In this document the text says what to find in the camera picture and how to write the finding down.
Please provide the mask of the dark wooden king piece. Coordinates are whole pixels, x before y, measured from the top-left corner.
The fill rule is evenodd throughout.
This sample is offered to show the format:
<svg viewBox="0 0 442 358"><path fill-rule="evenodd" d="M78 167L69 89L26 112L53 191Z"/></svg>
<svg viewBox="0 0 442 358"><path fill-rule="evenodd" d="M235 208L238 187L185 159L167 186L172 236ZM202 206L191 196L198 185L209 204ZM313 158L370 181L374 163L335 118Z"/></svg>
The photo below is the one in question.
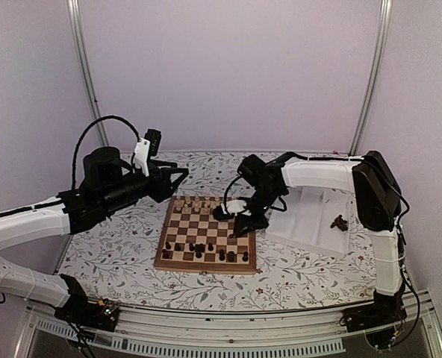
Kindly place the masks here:
<svg viewBox="0 0 442 358"><path fill-rule="evenodd" d="M203 255L202 249L201 249L201 248L197 248L197 249L195 250L195 257L196 257L197 259L201 259L201 258L202 258L202 255Z"/></svg>

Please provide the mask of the wooden chess board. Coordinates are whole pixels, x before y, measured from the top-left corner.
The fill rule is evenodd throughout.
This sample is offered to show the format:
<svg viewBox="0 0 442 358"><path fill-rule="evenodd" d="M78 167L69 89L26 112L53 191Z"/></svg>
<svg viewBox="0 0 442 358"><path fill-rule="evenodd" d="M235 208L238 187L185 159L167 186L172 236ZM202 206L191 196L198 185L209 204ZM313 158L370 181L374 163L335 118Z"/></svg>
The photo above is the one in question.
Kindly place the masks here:
<svg viewBox="0 0 442 358"><path fill-rule="evenodd" d="M183 213L184 205L182 207L182 214L174 213L175 201L182 200L185 202L186 197L190 197L192 201L191 213ZM159 271L185 273L201 273L206 271L209 274L254 274L257 270L255 233L251 232L239 238L230 238L234 220L217 221L214 219L212 215L213 209L219 205L214 203L214 196L210 196L209 214L202 214L205 196L198 197L202 202L199 213L193 212L195 196L176 195L170 199L156 251L154 267ZM170 260L162 258L162 249L165 246L165 242L169 242L172 246L172 257ZM175 251L175 243L180 244L180 251ZM205 244L205 252L201 259L195 257L195 251L189 250L189 243L195 245L195 250L199 243ZM214 249L212 251L208 250L208 243L213 244ZM220 249L223 249L225 252L224 261L219 260ZM229 251L233 251L237 255L235 263L227 261L227 253ZM245 251L249 252L248 262L242 261Z"/></svg>

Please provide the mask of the white plastic compartment tray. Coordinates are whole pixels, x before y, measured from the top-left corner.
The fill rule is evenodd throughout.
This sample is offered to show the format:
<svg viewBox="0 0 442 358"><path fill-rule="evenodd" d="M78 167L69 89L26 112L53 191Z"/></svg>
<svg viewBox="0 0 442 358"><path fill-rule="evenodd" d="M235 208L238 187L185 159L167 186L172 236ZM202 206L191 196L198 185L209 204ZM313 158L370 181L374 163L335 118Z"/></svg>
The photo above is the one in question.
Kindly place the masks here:
<svg viewBox="0 0 442 358"><path fill-rule="evenodd" d="M349 248L349 230L330 228L336 217L349 220L352 195L339 189L291 188L287 211L273 211L265 237L279 244L342 259Z"/></svg>

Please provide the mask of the dark chess piece corner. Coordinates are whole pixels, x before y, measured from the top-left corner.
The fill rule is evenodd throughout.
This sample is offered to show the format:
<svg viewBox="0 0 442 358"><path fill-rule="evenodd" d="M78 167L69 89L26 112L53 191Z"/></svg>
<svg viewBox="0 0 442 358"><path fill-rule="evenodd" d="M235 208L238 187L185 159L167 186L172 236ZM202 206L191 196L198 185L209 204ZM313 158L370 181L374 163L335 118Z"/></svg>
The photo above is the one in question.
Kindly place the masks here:
<svg viewBox="0 0 442 358"><path fill-rule="evenodd" d="M162 249L162 258L165 260L170 260L172 257L172 252L171 252L171 244L169 242L165 242L165 246Z"/></svg>

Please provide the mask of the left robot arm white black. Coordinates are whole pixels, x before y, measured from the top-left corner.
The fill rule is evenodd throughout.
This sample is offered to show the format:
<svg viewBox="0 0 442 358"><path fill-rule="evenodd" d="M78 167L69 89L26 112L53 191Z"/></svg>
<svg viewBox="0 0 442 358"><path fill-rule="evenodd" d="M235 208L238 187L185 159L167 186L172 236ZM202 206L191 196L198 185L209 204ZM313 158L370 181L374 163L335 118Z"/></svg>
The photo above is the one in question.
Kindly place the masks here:
<svg viewBox="0 0 442 358"><path fill-rule="evenodd" d="M97 148L83 160L84 179L78 188L0 212L0 251L35 239L88 231L146 196L158 203L170 198L188 170L155 160L155 154L138 143L134 161L128 163L117 148ZM93 317L87 295L74 277L43 274L2 257L0 293L61 307L78 324Z"/></svg>

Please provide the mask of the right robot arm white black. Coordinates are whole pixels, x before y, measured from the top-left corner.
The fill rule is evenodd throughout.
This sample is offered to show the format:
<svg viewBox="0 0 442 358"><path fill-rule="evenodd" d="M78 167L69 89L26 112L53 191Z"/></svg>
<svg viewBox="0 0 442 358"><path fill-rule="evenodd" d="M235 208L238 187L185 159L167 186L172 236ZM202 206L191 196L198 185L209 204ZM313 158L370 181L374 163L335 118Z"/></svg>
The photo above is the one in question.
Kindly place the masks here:
<svg viewBox="0 0 442 358"><path fill-rule="evenodd" d="M285 245L343 257L355 213L373 244L376 286L373 302L345 310L344 320L365 327L406 317L401 219L409 206L379 152L306 157L289 151L269 162L252 154L238 166L237 176L254 189L252 196L224 198L214 214L219 220L234 219L236 237L264 230Z"/></svg>

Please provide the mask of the light rook far left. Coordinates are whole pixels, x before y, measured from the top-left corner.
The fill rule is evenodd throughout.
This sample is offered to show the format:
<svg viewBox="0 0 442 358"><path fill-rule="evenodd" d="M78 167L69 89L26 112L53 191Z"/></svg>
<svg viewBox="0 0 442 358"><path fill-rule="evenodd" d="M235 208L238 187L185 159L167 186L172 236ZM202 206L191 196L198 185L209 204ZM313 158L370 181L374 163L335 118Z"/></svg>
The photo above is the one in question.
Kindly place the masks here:
<svg viewBox="0 0 442 358"><path fill-rule="evenodd" d="M182 210L182 207L184 205L184 202L182 200L176 200L174 203L175 210L179 211Z"/></svg>

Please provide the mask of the light queen piece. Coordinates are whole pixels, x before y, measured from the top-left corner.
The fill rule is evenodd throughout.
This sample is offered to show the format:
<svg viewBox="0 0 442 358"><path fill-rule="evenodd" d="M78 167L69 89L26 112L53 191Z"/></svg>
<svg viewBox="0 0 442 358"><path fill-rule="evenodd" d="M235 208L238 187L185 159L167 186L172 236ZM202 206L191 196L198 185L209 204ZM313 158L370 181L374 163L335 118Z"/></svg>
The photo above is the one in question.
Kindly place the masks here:
<svg viewBox="0 0 442 358"><path fill-rule="evenodd" d="M209 208L209 206L211 205L211 197L205 196L205 200L204 200L204 208Z"/></svg>

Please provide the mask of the light bishop piece left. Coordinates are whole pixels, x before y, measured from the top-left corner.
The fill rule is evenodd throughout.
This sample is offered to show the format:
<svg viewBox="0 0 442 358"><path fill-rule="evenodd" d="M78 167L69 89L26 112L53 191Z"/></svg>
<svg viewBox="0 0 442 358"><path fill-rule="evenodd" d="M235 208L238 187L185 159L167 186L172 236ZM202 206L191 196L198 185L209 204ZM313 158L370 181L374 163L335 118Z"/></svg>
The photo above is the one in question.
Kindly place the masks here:
<svg viewBox="0 0 442 358"><path fill-rule="evenodd" d="M198 196L195 197L195 200L193 202L194 208L200 208L202 206L202 202L200 201L200 198Z"/></svg>

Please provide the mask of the floral patterned table mat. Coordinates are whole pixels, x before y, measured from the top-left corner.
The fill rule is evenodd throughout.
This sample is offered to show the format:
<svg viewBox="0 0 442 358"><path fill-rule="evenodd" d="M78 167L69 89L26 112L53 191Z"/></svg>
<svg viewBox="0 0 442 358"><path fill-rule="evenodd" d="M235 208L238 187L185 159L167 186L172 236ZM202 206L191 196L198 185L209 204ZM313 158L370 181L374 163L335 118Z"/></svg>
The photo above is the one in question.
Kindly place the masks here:
<svg viewBox="0 0 442 358"><path fill-rule="evenodd" d="M371 230L353 183L359 157L292 159L281 171L291 195L320 204L290 224L271 204L265 230L250 230L245 201L256 185L237 176L239 153L165 153L189 172L177 192L150 198L76 234L59 271L87 296L183 310L269 311L375 301L397 304L405 287L394 224Z"/></svg>

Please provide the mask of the front aluminium rail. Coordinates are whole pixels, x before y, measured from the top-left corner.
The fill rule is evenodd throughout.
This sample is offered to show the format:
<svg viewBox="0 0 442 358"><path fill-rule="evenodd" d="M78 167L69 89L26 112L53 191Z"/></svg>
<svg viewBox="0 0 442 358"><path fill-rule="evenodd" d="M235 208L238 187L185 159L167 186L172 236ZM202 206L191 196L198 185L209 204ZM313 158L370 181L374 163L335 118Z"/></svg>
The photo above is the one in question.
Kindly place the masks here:
<svg viewBox="0 0 442 358"><path fill-rule="evenodd" d="M124 306L112 332L85 338L48 307L28 305L16 357L442 357L442 329L427 291L403 297L408 317L393 348L393 325L350 332L343 307L209 312Z"/></svg>

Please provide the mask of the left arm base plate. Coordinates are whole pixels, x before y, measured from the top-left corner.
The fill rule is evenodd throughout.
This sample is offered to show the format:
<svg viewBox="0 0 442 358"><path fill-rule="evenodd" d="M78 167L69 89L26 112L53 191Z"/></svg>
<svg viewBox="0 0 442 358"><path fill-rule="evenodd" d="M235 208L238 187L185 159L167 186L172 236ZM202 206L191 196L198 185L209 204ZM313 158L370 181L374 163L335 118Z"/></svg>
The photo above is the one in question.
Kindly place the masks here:
<svg viewBox="0 0 442 358"><path fill-rule="evenodd" d="M119 303L107 298L89 301L72 295L62 307L55 307L55 317L82 327L114 332L119 320Z"/></svg>

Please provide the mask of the left aluminium frame post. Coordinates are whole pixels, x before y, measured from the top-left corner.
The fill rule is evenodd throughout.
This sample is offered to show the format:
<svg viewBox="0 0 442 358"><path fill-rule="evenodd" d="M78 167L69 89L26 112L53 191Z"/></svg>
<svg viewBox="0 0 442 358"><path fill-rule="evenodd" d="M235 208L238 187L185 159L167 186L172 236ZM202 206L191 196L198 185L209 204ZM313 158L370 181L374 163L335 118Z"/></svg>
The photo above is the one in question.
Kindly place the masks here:
<svg viewBox="0 0 442 358"><path fill-rule="evenodd" d="M72 37L75 44L75 52L78 58L78 64L81 70L82 82L84 90L86 92L92 121L96 121L102 116L98 96L96 94L95 86L93 83L93 77L90 70L89 57L85 44L83 25L81 21L81 11L79 1L66 0L69 23L72 31Z"/></svg>

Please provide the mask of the aluminium frame post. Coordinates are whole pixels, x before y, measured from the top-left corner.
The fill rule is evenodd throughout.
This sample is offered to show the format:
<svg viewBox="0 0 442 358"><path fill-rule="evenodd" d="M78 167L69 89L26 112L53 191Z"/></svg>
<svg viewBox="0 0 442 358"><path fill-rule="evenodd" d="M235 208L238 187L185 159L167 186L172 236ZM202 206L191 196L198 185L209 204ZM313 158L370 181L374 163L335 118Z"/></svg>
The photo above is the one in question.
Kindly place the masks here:
<svg viewBox="0 0 442 358"><path fill-rule="evenodd" d="M98 96L96 94L95 86L93 83L93 77L90 70L89 57L85 44L83 25L81 21L81 11L79 1L66 0L69 23L72 31L72 37L75 44L75 52L78 58L78 64L81 70L82 82L84 90L86 92L92 121L96 121L102 116Z"/></svg>
<svg viewBox="0 0 442 358"><path fill-rule="evenodd" d="M379 20L376 32L376 38L373 49L373 58L370 65L370 71L367 78L367 86L364 97L361 102L361 109L355 126L354 135L349 147L349 155L356 155L359 152L362 139L367 127L370 110L376 91L376 84L379 79L382 58L387 44L388 31L390 27L390 18L392 11L392 0L381 0L379 10Z"/></svg>

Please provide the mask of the right aluminium frame post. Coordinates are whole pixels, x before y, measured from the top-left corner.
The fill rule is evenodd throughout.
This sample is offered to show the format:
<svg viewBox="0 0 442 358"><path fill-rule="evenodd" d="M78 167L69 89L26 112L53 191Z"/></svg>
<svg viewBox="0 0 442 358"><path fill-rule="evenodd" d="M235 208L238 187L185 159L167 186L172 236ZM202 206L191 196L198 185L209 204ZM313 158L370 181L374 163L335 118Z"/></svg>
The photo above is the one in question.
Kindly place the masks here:
<svg viewBox="0 0 442 358"><path fill-rule="evenodd" d="M390 27L390 18L392 11L392 0L381 0L379 10L379 20L376 32L376 38L373 49L373 58L370 65L370 71L367 78L367 86L364 97L361 102L361 109L355 126L354 135L349 147L349 155L356 155L359 152L362 139L367 127L370 110L376 91L376 84L379 79L382 58L387 44L388 31Z"/></svg>

